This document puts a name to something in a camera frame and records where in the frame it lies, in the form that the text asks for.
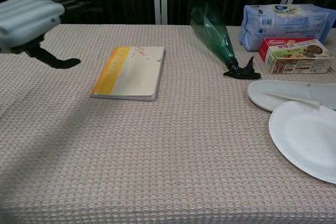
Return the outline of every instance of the black spray nozzle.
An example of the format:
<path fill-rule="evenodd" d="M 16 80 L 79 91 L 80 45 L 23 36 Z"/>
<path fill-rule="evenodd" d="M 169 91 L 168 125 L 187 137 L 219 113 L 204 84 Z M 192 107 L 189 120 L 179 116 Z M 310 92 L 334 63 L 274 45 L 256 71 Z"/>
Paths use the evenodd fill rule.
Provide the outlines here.
<path fill-rule="evenodd" d="M 237 64 L 232 64 L 228 67 L 229 71 L 225 72 L 224 76 L 230 76 L 236 79 L 256 80 L 261 78 L 261 74 L 255 73 L 253 68 L 253 56 L 248 61 L 248 64 L 244 68 L 240 68 Z"/>

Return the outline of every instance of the snack box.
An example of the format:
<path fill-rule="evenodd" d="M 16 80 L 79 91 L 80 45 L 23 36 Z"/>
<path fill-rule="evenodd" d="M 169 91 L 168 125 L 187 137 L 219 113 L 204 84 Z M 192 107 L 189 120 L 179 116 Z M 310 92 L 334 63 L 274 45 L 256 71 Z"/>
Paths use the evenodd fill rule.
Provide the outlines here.
<path fill-rule="evenodd" d="M 271 73 L 326 73 L 333 57 L 314 38 L 264 38 L 259 54 Z"/>

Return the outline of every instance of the wet wipes package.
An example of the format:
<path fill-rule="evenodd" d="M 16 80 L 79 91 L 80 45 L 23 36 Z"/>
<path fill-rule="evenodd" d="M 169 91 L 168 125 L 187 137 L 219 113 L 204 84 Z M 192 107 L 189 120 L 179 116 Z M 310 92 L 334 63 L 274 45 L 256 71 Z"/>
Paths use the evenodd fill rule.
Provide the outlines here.
<path fill-rule="evenodd" d="M 248 51 L 260 49 L 264 38 L 314 37 L 324 43 L 336 10 L 313 4 L 246 5 L 239 41 Z"/>

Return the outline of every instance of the notebook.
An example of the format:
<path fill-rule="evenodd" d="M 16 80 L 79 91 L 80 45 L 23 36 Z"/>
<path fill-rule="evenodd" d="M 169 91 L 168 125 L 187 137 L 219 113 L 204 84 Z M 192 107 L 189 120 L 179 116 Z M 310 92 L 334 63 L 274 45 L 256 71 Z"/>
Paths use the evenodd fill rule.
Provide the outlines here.
<path fill-rule="evenodd" d="M 163 47 L 115 48 L 91 95 L 154 101 L 163 55 Z"/>

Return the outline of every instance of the red label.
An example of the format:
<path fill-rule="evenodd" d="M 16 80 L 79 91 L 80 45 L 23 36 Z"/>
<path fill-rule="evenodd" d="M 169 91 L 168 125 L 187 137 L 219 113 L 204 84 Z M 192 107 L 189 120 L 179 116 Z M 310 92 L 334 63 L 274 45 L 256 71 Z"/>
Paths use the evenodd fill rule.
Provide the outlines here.
<path fill-rule="evenodd" d="M 259 50 L 259 55 L 261 56 L 263 62 L 265 62 L 266 54 L 268 48 L 271 46 L 282 46 L 287 44 L 293 44 L 296 42 L 302 42 L 307 40 L 315 39 L 313 37 L 306 37 L 306 38 L 264 38 L 261 43 L 261 47 Z"/>

